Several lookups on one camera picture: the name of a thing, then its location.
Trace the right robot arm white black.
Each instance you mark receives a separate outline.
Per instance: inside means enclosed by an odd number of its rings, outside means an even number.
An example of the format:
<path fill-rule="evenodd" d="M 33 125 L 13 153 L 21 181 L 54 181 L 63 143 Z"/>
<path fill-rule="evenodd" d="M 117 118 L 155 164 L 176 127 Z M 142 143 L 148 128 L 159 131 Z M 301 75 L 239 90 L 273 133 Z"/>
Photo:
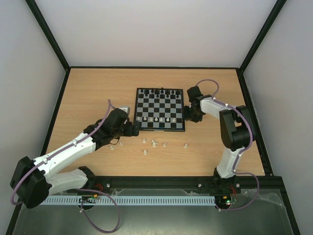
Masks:
<path fill-rule="evenodd" d="M 220 121 L 220 133 L 224 151 L 222 159 L 214 169 L 212 187 L 223 192 L 236 186 L 238 162 L 255 141 L 255 129 L 250 112 L 244 105 L 232 106 L 217 100 L 212 95 L 203 95 L 198 86 L 187 90 L 189 106 L 183 109 L 184 119 L 202 121 L 209 114 Z"/>

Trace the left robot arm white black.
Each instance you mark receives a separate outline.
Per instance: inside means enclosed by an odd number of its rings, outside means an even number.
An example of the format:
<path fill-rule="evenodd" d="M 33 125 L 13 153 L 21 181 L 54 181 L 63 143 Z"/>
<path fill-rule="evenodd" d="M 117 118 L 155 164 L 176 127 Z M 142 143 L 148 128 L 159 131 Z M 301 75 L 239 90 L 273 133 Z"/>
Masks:
<path fill-rule="evenodd" d="M 19 203 L 31 209 L 50 195 L 89 186 L 93 173 L 87 167 L 67 173 L 60 171 L 121 136 L 138 136 L 138 124 L 130 122 L 129 113 L 128 106 L 108 110 L 103 119 L 89 125 L 62 147 L 33 160 L 29 157 L 20 159 L 10 182 L 13 195 L 20 199 Z"/>

